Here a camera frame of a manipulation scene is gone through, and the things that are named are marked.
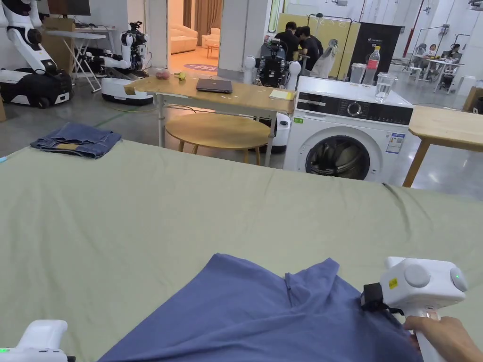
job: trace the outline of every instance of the white controller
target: white controller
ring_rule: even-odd
[[[465,300],[463,272],[451,262],[389,257],[381,277],[384,303],[404,316],[439,320],[438,310]],[[424,362],[444,362],[422,333],[416,332]]]
[[[59,349],[67,330],[63,320],[36,320],[25,330],[15,348],[0,348],[0,362],[67,362]]]

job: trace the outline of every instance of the bottle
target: bottle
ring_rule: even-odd
[[[374,76],[379,67],[379,61],[381,60],[381,55],[379,54],[380,50],[380,46],[374,47],[374,52],[370,55],[369,62],[367,62],[366,75],[364,76],[362,84],[374,85]]]

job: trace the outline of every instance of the clear plastic container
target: clear plastic container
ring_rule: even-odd
[[[395,75],[390,73],[379,73],[377,75],[376,98],[387,98],[395,81]]]
[[[362,63],[353,63],[351,72],[351,83],[362,83],[362,78],[366,72],[367,65]]]
[[[380,50],[380,46],[374,47],[374,52],[370,55],[369,61],[367,62],[366,76],[364,77],[362,84],[374,85],[374,77],[377,68],[379,67],[379,61],[381,60],[381,54],[379,54]]]

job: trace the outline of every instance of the bed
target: bed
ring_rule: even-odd
[[[25,148],[0,164],[3,347],[64,319],[62,348],[96,361],[217,252],[283,275],[327,257],[355,287],[386,256],[450,260],[459,317],[483,347],[483,204],[119,142],[92,161]]]

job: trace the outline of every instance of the beige sofa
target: beige sofa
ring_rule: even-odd
[[[171,54],[190,52],[196,49],[198,32],[183,25],[170,25]]]
[[[201,46],[203,48],[208,48],[206,41],[213,40],[218,42],[218,46],[220,44],[220,29],[218,28],[211,28],[210,33],[208,35],[201,36]]]

